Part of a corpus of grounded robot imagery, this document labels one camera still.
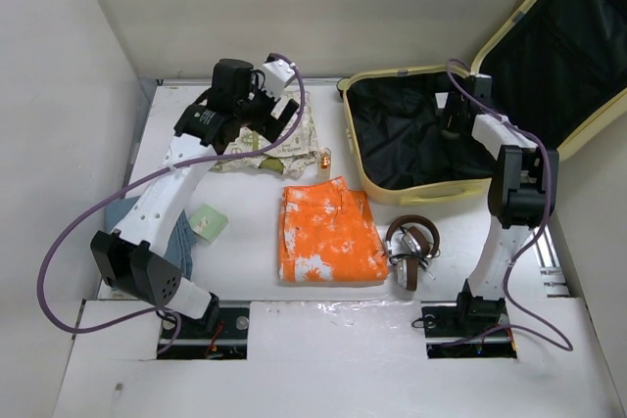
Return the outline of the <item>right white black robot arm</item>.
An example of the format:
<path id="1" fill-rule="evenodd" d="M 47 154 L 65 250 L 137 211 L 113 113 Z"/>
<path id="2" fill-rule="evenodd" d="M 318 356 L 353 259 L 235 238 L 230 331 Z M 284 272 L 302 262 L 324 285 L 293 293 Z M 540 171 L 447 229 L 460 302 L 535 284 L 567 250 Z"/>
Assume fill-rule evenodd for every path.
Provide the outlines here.
<path id="1" fill-rule="evenodd" d="M 496 329 L 506 310 L 511 271 L 533 230 L 548 223 L 555 208 L 559 155 L 480 101 L 491 92 L 490 76 L 468 76 L 468 88 L 451 71 L 447 77 L 454 90 L 443 111 L 443 133 L 471 137 L 496 160 L 487 196 L 489 233 L 447 315 L 457 336 L 474 336 Z"/>

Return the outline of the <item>cream green printed jacket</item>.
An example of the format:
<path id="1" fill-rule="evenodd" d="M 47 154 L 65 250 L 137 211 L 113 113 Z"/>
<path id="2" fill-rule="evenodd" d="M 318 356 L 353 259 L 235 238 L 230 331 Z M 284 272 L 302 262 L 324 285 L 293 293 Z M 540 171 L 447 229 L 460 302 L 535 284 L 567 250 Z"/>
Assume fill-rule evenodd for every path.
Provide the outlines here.
<path id="1" fill-rule="evenodd" d="M 286 105 L 293 99 L 300 104 L 298 91 L 285 92 L 279 105 Z M 280 146 L 255 157 L 217 162 L 212 172 L 227 173 L 242 168 L 269 170 L 292 179 L 300 178 L 308 165 L 317 161 L 319 146 L 311 112 L 311 94 L 305 92 L 306 109 L 299 126 Z M 258 151 L 269 146 L 269 142 L 259 133 L 244 127 L 239 137 L 227 147 L 228 154 L 242 154 Z"/>

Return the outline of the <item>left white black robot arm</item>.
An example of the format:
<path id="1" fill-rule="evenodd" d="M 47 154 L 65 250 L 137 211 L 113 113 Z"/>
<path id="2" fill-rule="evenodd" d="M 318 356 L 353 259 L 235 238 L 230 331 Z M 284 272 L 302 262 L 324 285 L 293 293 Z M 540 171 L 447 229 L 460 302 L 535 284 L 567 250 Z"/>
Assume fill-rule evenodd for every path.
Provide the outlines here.
<path id="1" fill-rule="evenodd" d="M 300 77 L 286 57 L 271 54 L 255 68 L 235 59 L 214 67 L 211 86 L 187 106 L 173 127 L 162 160 L 162 176 L 151 181 L 110 231 L 97 232 L 90 249 L 110 288 L 158 309 L 178 313 L 197 336 L 217 327 L 218 297 L 186 279 L 166 259 L 169 238 L 200 181 L 242 128 L 280 144 L 295 130 L 304 102 L 289 101 L 279 116 L 273 110 L 285 88 Z"/>

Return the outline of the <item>green small box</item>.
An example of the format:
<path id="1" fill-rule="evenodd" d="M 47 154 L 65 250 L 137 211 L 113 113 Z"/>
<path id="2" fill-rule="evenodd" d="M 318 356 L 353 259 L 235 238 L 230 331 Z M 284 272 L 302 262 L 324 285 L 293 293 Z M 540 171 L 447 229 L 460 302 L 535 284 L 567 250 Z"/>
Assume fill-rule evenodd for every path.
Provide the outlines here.
<path id="1" fill-rule="evenodd" d="M 228 218 L 213 207 L 202 204 L 189 218 L 192 231 L 211 244 L 228 224 Z"/>

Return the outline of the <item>orange white shorts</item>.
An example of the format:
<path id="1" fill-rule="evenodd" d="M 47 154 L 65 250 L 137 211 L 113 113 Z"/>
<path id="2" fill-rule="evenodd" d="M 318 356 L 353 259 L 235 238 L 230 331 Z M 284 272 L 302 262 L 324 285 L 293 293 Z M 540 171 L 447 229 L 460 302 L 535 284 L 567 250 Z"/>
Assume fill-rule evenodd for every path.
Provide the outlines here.
<path id="1" fill-rule="evenodd" d="M 379 283 L 389 273 L 364 191 L 341 176 L 283 188 L 278 275 L 287 283 Z"/>

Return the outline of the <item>brown silver headphones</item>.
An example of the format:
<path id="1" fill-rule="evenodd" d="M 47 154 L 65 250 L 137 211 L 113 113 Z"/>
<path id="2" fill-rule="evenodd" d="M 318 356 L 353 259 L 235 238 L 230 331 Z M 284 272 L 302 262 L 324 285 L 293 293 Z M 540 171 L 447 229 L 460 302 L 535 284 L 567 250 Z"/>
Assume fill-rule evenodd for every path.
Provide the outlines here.
<path id="1" fill-rule="evenodd" d="M 402 250 L 393 253 L 393 237 L 401 233 Z M 385 252 L 395 268 L 397 283 L 406 291 L 415 292 L 419 270 L 429 273 L 430 260 L 440 255 L 441 237 L 436 225 L 427 217 L 407 214 L 396 218 L 388 227 Z"/>

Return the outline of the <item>small clear perfume bottle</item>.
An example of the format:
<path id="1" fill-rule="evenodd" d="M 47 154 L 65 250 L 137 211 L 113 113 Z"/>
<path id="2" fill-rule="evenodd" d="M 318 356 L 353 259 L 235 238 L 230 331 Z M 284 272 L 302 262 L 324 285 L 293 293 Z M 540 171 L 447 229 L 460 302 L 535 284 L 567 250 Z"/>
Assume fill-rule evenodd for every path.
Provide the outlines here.
<path id="1" fill-rule="evenodd" d="M 318 150 L 316 176 L 319 181 L 327 181 L 331 178 L 331 151 L 328 148 Z"/>

